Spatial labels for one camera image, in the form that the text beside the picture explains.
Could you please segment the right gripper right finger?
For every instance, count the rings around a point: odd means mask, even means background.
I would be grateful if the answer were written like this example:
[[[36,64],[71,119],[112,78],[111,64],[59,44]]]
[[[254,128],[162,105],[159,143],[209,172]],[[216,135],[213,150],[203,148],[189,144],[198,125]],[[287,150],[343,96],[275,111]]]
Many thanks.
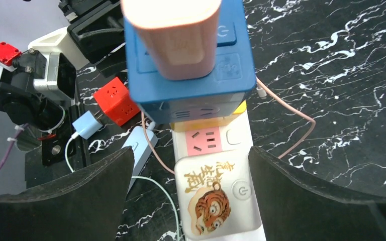
[[[267,240],[386,240],[386,197],[330,183],[260,147],[248,159]]]

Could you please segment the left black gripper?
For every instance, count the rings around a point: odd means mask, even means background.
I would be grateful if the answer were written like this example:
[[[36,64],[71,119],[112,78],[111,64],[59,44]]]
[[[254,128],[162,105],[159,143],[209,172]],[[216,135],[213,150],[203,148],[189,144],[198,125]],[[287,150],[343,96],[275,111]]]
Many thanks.
[[[0,111],[17,125],[29,124],[51,133],[66,117],[63,101],[50,100],[36,91],[34,78],[43,77],[46,58],[38,51],[26,51],[12,63],[14,71],[0,67]]]

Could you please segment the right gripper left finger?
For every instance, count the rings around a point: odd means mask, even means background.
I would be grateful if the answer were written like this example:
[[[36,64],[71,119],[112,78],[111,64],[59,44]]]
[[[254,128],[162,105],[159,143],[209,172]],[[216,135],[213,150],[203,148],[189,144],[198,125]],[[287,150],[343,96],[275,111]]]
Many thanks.
[[[115,240],[131,148],[17,195],[0,195],[0,240]]]

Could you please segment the white cube socket adapter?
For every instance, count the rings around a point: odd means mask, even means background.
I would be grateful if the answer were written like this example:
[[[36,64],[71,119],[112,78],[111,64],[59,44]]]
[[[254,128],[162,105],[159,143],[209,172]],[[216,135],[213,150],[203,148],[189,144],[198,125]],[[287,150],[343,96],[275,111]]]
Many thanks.
[[[246,150],[183,157],[174,172],[186,238],[207,240],[262,225]]]

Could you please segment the light blue charger plug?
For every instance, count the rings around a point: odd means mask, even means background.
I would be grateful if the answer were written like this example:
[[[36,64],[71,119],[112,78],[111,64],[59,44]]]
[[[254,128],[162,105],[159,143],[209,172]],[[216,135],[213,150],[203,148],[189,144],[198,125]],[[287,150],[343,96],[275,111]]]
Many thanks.
[[[94,133],[96,133],[103,125],[96,119],[96,117],[87,111],[81,115],[77,120],[72,123],[75,132],[71,135],[71,139],[82,137],[83,139],[89,139]]]

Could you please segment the white power strip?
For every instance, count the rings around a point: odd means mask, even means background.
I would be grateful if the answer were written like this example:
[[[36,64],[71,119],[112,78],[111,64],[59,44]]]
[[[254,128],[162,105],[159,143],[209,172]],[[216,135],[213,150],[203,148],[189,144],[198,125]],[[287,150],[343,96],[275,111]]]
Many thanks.
[[[253,145],[246,112],[226,126],[173,132],[176,163],[183,157],[218,153],[229,150],[249,150]],[[263,225],[257,230],[226,235],[207,240],[265,240]]]

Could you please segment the red cube socket adapter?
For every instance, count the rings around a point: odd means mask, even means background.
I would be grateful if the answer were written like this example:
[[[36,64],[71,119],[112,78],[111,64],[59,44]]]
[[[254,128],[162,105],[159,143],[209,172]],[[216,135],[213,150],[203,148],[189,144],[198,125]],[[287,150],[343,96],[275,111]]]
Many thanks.
[[[123,126],[140,112],[118,77],[101,87],[93,97],[103,113],[118,126]]]

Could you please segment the yellow cube socket adapter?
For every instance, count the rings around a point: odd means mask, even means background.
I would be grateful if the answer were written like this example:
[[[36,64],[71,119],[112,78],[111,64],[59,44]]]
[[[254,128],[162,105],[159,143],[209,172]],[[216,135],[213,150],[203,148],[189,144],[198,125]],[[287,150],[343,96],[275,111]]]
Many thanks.
[[[177,123],[170,123],[170,127],[175,132],[186,132],[198,129],[214,128],[226,126],[234,119],[239,117],[242,113],[247,110],[247,103],[243,101],[237,109],[229,116],[213,117],[207,119],[188,120]]]

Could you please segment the blue cube socket adapter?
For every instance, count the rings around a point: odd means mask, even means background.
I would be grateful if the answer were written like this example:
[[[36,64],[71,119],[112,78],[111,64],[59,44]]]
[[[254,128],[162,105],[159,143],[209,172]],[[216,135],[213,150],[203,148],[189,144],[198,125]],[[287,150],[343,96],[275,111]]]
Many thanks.
[[[229,116],[256,86],[242,1],[222,1],[215,66],[202,78],[164,78],[125,18],[124,27],[129,94],[156,123]]]

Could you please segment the small pink charger plug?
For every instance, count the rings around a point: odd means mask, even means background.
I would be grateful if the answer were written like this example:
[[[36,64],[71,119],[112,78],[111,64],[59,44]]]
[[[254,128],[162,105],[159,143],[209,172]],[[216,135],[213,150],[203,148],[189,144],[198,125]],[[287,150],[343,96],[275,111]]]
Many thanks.
[[[216,62],[222,1],[121,1],[158,72],[177,81],[202,78]]]

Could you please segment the blue power strip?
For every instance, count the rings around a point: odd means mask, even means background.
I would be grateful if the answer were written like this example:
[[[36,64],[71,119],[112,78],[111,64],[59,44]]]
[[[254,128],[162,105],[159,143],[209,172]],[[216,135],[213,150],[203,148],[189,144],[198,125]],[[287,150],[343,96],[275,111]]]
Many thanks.
[[[146,134],[147,137],[153,147],[157,144],[158,138],[153,132],[153,129],[155,127],[155,122],[152,122],[149,127],[146,128]],[[130,146],[134,153],[134,167],[132,176],[139,176],[140,172],[142,171],[143,167],[146,164],[146,161],[148,160],[149,156],[152,153],[151,148],[149,147],[146,138],[143,133],[143,128],[141,126],[135,126],[128,138],[126,139],[125,143],[123,144],[122,148]],[[132,188],[133,184],[135,182],[135,179],[131,179],[128,192]]]

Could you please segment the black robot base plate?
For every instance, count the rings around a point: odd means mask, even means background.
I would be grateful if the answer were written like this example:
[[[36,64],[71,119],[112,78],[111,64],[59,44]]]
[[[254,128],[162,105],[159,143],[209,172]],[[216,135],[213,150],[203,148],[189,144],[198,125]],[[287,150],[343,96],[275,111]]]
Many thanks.
[[[68,107],[63,124],[51,136],[43,134],[40,137],[40,146],[25,155],[26,187],[32,188],[65,176],[70,173],[65,160],[67,156],[74,160],[73,169],[83,168],[91,163],[87,150],[87,141],[81,137],[66,144],[74,127],[72,123],[85,112],[85,108],[77,103]]]

